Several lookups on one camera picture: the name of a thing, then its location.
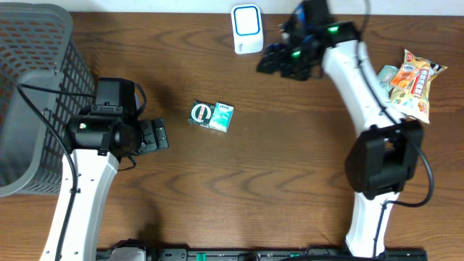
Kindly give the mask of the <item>orange tissue pack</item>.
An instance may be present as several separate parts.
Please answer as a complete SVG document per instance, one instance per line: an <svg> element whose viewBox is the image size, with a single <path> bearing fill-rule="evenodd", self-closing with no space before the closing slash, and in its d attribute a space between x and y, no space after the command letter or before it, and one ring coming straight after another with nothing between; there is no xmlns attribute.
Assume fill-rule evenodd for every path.
<svg viewBox="0 0 464 261"><path fill-rule="evenodd" d="M409 64L402 64L396 75L390 80L389 84L393 88L406 91L415 80L415 77L422 71L428 74L429 66L423 65L422 67L416 67Z"/></svg>

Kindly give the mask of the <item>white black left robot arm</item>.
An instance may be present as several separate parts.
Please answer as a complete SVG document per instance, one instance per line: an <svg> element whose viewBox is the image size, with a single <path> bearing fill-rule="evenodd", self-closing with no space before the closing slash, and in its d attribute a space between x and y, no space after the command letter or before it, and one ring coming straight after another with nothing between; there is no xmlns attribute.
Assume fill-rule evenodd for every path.
<svg viewBox="0 0 464 261"><path fill-rule="evenodd" d="M95 260L104 206L122 158L169 147L163 119L77 115L65 127L62 182L42 260Z"/></svg>

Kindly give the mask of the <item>roll of tape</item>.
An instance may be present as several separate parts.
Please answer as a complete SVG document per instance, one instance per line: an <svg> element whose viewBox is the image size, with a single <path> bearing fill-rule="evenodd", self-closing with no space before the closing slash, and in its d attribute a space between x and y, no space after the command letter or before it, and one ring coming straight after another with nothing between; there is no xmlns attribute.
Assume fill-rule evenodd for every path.
<svg viewBox="0 0 464 261"><path fill-rule="evenodd" d="M209 128L214 110L214 105L195 100L188 117L188 123Z"/></svg>

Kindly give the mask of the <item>green wet wipes pack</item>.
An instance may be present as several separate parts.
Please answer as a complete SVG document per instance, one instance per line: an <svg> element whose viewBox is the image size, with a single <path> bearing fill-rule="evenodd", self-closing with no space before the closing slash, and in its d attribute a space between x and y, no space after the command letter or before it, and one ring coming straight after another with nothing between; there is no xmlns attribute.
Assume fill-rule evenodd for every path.
<svg viewBox="0 0 464 261"><path fill-rule="evenodd" d="M377 79L380 82L381 88L385 91L386 94L389 94L392 90L390 81L397 74L399 69L395 66L384 65L381 71L377 74Z"/></svg>

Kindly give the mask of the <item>small green wipes pack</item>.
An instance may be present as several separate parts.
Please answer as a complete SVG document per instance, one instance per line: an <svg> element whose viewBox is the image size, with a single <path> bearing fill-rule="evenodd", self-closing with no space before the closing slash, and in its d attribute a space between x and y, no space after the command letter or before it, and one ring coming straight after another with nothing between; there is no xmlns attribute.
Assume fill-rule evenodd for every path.
<svg viewBox="0 0 464 261"><path fill-rule="evenodd" d="M228 131L235 107L217 102L209 127L226 133Z"/></svg>

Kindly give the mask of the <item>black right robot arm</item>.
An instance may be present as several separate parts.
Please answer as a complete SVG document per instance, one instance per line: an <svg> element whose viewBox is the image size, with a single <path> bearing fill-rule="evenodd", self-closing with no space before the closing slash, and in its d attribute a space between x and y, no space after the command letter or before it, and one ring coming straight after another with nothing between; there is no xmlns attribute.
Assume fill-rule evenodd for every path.
<svg viewBox="0 0 464 261"><path fill-rule="evenodd" d="M304 81L314 66L337 88L357 135L344 163L355 192L346 251L353 257L383 259L392 207L423 206L399 200L423 156L422 125L406 120L380 93L367 46L353 22L284 23L281 42L266 48L257 71L279 71L284 78Z"/></svg>

